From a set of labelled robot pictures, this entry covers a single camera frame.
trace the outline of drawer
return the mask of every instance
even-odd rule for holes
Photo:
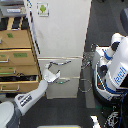
[[[0,5],[24,4],[23,0],[0,0]]]
[[[35,65],[31,49],[0,50],[0,66]]]
[[[26,12],[22,11],[23,7],[24,5],[0,6],[0,9],[4,17],[23,17],[26,16]]]
[[[0,49],[31,48],[27,30],[0,31]]]
[[[57,73],[60,70],[61,77],[78,77],[80,76],[82,59],[81,58],[67,58],[67,59],[38,59],[41,74],[43,75],[44,66],[51,62],[50,71]]]
[[[57,83],[48,86],[46,91],[47,99],[53,98],[76,98],[78,92],[79,79],[72,78],[67,82],[66,79],[59,79]]]
[[[0,76],[38,75],[36,65],[0,67]]]
[[[38,76],[34,81],[0,82],[0,93],[29,92],[38,87]]]

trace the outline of gray floor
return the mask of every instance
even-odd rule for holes
[[[119,32],[126,35],[120,22],[120,12],[128,6],[128,0],[105,0],[100,3],[92,0],[91,16],[87,32],[85,54],[91,52],[91,44],[108,46],[111,43],[112,34]],[[90,67],[82,69],[81,79],[91,80]],[[88,90],[90,83],[80,80],[80,88]],[[79,125],[82,128],[92,128],[91,115],[98,117],[103,128],[106,118],[101,110],[96,108],[97,100],[92,90],[86,93],[78,92],[77,99],[41,98],[24,117],[21,118],[21,128],[36,128],[41,125]]]

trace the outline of white panel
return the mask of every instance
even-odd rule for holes
[[[76,98],[78,92],[79,79],[71,79],[64,84],[54,83],[48,86],[46,96],[53,98]]]
[[[24,0],[28,17],[27,0]],[[82,56],[91,0],[30,0],[36,36],[41,54],[38,57]],[[37,2],[46,2],[49,16],[40,17]]]
[[[80,70],[82,65],[82,59],[81,58],[68,58],[68,59],[38,59],[41,74],[43,75],[44,65],[49,64],[50,62],[58,63],[59,65],[52,64],[52,67],[50,68],[50,71],[53,73],[57,73],[58,70],[60,70],[60,76],[61,77],[79,77],[80,76]]]

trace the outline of wooden drawer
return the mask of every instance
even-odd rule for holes
[[[0,49],[31,48],[27,30],[0,31]]]
[[[29,92],[38,87],[38,76],[35,81],[0,82],[0,93]]]
[[[23,0],[0,0],[0,5],[24,4]]]
[[[18,4],[17,5],[13,5],[13,6],[11,6],[11,5],[0,6],[0,9],[2,11],[2,15],[4,17],[20,17],[20,16],[23,17],[23,16],[26,16],[25,12],[23,13],[21,10],[20,10],[20,12],[8,12],[7,11],[8,9],[20,9],[21,7],[24,7],[24,5],[18,5]]]
[[[0,76],[38,75],[36,65],[0,67]]]
[[[0,66],[35,65],[31,49],[0,50]]]

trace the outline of white robot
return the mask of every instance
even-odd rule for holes
[[[110,47],[96,47],[92,69],[96,96],[117,104],[128,90],[128,37],[115,33]]]
[[[0,128],[18,128],[20,116],[25,113],[45,94],[48,84],[55,82],[60,77],[60,71],[55,75],[49,71],[50,64],[43,71],[44,79],[40,81],[37,89],[18,94],[15,103],[3,102],[0,104]]]

